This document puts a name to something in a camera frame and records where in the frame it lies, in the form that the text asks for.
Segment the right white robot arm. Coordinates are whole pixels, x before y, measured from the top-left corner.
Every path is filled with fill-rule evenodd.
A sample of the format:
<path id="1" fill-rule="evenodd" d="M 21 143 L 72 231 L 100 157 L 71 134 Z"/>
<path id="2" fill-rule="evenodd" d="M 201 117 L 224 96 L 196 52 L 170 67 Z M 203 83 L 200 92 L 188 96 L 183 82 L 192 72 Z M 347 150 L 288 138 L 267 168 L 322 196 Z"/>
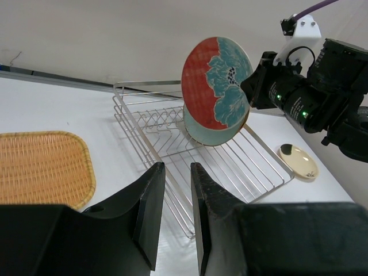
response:
<path id="1" fill-rule="evenodd" d="M 367 50 L 326 39 L 307 76 L 301 63 L 274 63 L 264 52 L 254 73 L 242 81 L 250 106 L 282 110 L 307 133 L 325 130 L 322 144 L 334 144 L 347 157 L 367 162 Z"/>

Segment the beige plate with bird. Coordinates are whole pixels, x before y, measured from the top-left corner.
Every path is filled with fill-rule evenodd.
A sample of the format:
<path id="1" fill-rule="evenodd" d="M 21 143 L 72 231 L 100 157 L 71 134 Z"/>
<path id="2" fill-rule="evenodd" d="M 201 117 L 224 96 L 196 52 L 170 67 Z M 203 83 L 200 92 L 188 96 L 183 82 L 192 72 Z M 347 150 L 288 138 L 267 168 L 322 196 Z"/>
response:
<path id="1" fill-rule="evenodd" d="M 244 118 L 244 121 L 243 121 L 243 123 L 242 123 L 242 126 L 240 127 L 240 130 L 245 126 L 245 124 L 246 124 L 246 122 L 247 122 L 247 120 L 248 120 L 248 117 L 249 117 L 249 112 L 246 114 L 246 116 L 245 116 L 245 118 Z"/>

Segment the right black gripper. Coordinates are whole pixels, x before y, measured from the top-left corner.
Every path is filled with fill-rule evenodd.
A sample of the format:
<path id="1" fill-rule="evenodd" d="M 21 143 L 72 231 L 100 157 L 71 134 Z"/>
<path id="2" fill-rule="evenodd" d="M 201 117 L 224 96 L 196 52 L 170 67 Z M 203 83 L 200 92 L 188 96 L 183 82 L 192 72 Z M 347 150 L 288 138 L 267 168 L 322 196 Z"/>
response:
<path id="1" fill-rule="evenodd" d="M 306 132 L 316 133 L 346 122 L 360 127 L 358 109 L 367 94 L 367 50 L 339 40 L 326 39 L 306 76 L 301 62 L 287 53 L 284 63 L 274 62 L 275 52 L 264 52 L 254 73 L 242 81 L 250 106 L 282 110 Z"/>

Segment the teal plate with flower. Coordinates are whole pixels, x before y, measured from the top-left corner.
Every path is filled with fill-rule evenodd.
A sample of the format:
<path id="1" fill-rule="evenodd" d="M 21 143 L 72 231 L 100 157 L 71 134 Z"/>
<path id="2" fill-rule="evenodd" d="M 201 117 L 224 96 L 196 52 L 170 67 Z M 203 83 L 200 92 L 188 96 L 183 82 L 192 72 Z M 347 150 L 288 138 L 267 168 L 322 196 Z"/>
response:
<path id="1" fill-rule="evenodd" d="M 222 130 L 208 129 L 196 122 L 184 105 L 183 121 L 188 134 L 193 140 L 202 145 L 214 147 L 230 141 L 240 131 L 244 120 L 231 128 Z"/>

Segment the woven bamboo square tray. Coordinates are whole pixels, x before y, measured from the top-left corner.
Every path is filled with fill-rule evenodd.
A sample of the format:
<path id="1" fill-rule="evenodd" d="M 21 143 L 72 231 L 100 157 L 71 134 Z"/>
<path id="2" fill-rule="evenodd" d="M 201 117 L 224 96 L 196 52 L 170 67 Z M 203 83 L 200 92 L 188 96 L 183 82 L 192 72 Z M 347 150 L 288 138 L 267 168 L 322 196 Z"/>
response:
<path id="1" fill-rule="evenodd" d="M 65 131 L 1 134 L 1 203 L 84 207 L 96 190 L 87 144 Z"/>

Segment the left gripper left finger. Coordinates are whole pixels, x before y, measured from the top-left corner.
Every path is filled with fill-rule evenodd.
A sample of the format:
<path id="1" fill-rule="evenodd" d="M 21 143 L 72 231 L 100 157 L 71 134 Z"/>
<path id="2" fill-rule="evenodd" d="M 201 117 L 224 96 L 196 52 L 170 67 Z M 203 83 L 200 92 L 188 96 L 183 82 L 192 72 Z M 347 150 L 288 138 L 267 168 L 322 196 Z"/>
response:
<path id="1" fill-rule="evenodd" d="M 157 162 L 83 212 L 65 205 L 1 206 L 2 275 L 150 275 L 165 188 Z"/>

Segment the small cream plate black spot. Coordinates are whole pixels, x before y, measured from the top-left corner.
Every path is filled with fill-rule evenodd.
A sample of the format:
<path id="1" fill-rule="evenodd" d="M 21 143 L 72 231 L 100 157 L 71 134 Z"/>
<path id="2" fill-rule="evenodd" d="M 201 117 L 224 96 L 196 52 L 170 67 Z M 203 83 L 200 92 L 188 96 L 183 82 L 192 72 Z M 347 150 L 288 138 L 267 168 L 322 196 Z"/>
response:
<path id="1" fill-rule="evenodd" d="M 304 179 L 316 179 L 319 176 L 317 163 L 303 149 L 292 144 L 283 144 L 279 148 L 279 155 L 296 176 Z"/>

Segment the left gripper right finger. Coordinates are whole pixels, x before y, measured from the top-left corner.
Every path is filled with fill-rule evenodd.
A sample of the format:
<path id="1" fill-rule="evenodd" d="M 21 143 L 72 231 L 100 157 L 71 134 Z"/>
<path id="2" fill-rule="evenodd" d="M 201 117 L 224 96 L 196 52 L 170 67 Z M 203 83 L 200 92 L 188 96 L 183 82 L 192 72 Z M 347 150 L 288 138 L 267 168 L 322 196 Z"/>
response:
<path id="1" fill-rule="evenodd" d="M 349 202 L 247 204 L 196 190 L 200 275 L 366 275 L 367 210 Z"/>

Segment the red and blue floral plate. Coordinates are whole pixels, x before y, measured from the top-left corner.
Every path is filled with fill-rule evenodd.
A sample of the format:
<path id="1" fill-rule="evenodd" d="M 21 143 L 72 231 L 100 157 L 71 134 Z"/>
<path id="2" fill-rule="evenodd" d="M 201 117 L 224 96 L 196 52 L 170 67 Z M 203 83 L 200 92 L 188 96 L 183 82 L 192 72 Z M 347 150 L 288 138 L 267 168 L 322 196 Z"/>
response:
<path id="1" fill-rule="evenodd" d="M 186 58 L 181 76 L 184 103 L 194 120 L 215 131 L 244 120 L 249 104 L 240 85 L 253 73 L 243 48 L 227 37 L 210 37 Z"/>

